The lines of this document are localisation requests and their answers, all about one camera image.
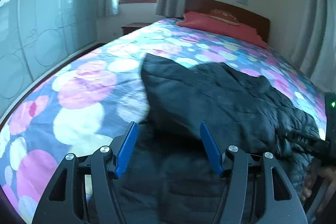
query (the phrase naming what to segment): finger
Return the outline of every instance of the finger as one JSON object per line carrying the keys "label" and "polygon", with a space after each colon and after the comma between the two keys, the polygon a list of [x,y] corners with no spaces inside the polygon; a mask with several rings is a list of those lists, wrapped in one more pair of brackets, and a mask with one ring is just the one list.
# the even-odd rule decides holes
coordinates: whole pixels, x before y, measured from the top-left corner
{"label": "finger", "polygon": [[300,199],[301,199],[301,203],[304,203],[306,201],[306,197],[303,194],[301,194]]}
{"label": "finger", "polygon": [[315,182],[318,169],[321,167],[321,161],[318,159],[313,159],[312,162],[308,165],[308,173],[312,176],[313,182]]}
{"label": "finger", "polygon": [[319,176],[327,178],[330,181],[336,180],[336,168],[333,166],[323,167],[319,169]]}
{"label": "finger", "polygon": [[312,189],[314,185],[313,178],[311,176],[307,176],[304,180],[304,184],[308,189]]}
{"label": "finger", "polygon": [[308,189],[306,186],[304,186],[302,189],[302,194],[304,195],[305,198],[310,198],[311,190]]}
{"label": "finger", "polygon": [[328,205],[329,201],[331,200],[331,198],[335,194],[335,191],[336,191],[336,181],[333,181],[328,186],[328,189],[325,193],[325,197],[324,197],[323,201],[321,202],[321,205],[319,206],[319,208],[316,211],[317,214],[322,213],[322,211],[325,209],[325,207]]}

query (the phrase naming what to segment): bed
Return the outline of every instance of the bed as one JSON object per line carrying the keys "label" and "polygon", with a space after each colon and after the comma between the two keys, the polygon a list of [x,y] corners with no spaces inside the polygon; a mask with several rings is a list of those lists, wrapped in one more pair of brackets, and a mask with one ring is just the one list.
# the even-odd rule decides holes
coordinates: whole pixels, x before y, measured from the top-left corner
{"label": "bed", "polygon": [[[186,11],[207,13],[213,8],[233,13],[268,40],[266,18],[213,0],[186,0]],[[178,27],[179,20],[160,20],[76,59],[40,83],[5,120],[0,132],[0,184],[27,223],[67,153],[91,154],[123,134],[130,121],[146,117],[148,105],[139,75],[146,53],[185,67],[225,62],[249,75],[264,75],[297,108],[313,116],[323,138],[323,95],[281,56],[271,48]],[[87,181],[89,197],[89,176]]]}

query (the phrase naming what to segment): pink circle pattern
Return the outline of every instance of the pink circle pattern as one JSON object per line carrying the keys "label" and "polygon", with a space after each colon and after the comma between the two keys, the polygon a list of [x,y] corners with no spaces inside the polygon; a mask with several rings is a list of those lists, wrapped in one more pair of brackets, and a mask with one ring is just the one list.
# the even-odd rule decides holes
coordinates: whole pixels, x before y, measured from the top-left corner
{"label": "pink circle pattern", "polygon": [[9,131],[12,135],[17,135],[25,131],[30,125],[33,117],[39,115],[49,101],[47,95],[39,96],[35,101],[22,103],[14,112],[9,122]]}
{"label": "pink circle pattern", "polygon": [[160,43],[160,44],[153,44],[151,48],[148,50],[151,54],[169,58],[170,55],[177,54],[182,51],[181,46],[177,46],[174,44],[168,43]]}
{"label": "pink circle pattern", "polygon": [[137,47],[133,44],[116,44],[108,49],[108,53],[118,56],[129,56],[137,51]]}
{"label": "pink circle pattern", "polygon": [[261,75],[260,73],[252,69],[242,69],[240,71],[254,77],[259,77]]}
{"label": "pink circle pattern", "polygon": [[88,54],[83,55],[78,60],[85,60],[85,59],[90,59],[90,58],[97,57],[99,54],[101,54],[101,52],[102,52],[101,49],[97,48],[97,49],[93,50],[92,52],[89,52]]}
{"label": "pink circle pattern", "polygon": [[52,77],[49,77],[46,81],[44,81],[40,85],[38,85],[38,87],[36,87],[36,89],[34,89],[33,92],[36,92],[36,91],[40,90],[41,88],[43,88],[44,85],[47,84],[51,80],[51,78]]}
{"label": "pink circle pattern", "polygon": [[38,203],[57,166],[56,160],[46,151],[29,152],[16,172],[18,197],[29,196]]}
{"label": "pink circle pattern", "polygon": [[210,49],[214,52],[228,52],[228,53],[232,53],[232,51],[228,50],[225,47],[221,47],[221,46],[210,46]]}
{"label": "pink circle pattern", "polygon": [[209,57],[210,60],[213,62],[224,62],[225,61],[225,59],[222,56],[214,52],[202,51],[202,55]]}
{"label": "pink circle pattern", "polygon": [[17,211],[18,201],[11,187],[8,184],[6,184],[2,186],[2,190],[4,191],[5,195],[7,196],[8,200],[10,201],[14,209]]}
{"label": "pink circle pattern", "polygon": [[219,42],[219,40],[217,38],[208,37],[207,35],[202,34],[202,33],[198,33],[197,35],[195,35],[195,37],[198,38],[199,40],[200,39],[205,39],[205,40],[208,40],[208,41],[211,41],[211,42]]}
{"label": "pink circle pattern", "polygon": [[246,51],[248,51],[250,54],[254,55],[254,56],[261,56],[261,54],[251,48],[247,48]]}
{"label": "pink circle pattern", "polygon": [[181,37],[180,40],[184,41],[184,42],[188,42],[188,43],[198,43],[198,39],[194,38],[194,37]]}
{"label": "pink circle pattern", "polygon": [[87,62],[77,68],[77,75],[68,80],[58,93],[58,102],[68,109],[91,106],[106,98],[115,84],[115,74],[104,71],[106,62]]}

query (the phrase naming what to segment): bed frame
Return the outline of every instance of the bed frame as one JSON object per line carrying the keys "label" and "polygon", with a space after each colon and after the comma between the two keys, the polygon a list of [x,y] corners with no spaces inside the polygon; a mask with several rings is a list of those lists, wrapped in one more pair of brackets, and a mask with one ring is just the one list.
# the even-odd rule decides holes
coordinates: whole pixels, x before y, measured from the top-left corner
{"label": "bed frame", "polygon": [[184,12],[199,12],[209,14],[212,9],[224,10],[234,15],[241,23],[255,28],[263,41],[268,41],[270,21],[243,8],[216,0],[185,0]]}

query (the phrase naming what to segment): wall switch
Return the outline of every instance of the wall switch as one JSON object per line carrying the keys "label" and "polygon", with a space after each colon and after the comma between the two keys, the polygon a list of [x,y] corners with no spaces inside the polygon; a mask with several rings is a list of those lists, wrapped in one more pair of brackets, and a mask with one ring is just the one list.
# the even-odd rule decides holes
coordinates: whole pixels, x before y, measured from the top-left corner
{"label": "wall switch", "polygon": [[248,6],[249,1],[248,0],[236,0],[238,3],[243,4],[245,6]]}

